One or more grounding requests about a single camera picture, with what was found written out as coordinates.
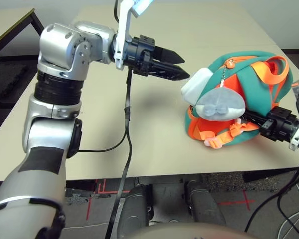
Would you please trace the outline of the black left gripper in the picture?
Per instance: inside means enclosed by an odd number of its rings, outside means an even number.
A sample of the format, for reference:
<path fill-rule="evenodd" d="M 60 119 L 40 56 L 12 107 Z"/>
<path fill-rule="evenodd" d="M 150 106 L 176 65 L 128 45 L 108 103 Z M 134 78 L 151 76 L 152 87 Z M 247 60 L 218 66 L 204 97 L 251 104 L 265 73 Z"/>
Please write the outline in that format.
<path fill-rule="evenodd" d="M 165 63 L 152 63 L 155 60 Z M 127 43 L 125 65 L 138 75 L 152 75 L 171 81 L 184 80 L 190 75 L 181 67 L 185 60 L 175 51 L 155 46 L 155 40 L 144 35 L 134 37 Z"/>

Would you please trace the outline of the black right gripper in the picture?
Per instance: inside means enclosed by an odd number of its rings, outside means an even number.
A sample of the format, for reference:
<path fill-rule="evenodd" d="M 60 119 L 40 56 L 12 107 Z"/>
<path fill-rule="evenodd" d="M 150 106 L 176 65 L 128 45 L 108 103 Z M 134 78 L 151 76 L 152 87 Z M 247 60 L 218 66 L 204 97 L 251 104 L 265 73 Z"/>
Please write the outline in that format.
<path fill-rule="evenodd" d="M 245 110 L 242 118 L 261 126 L 260 135 L 272 141 L 290 142 L 299 128 L 299 119 L 285 108 L 272 108 L 266 116 Z"/>

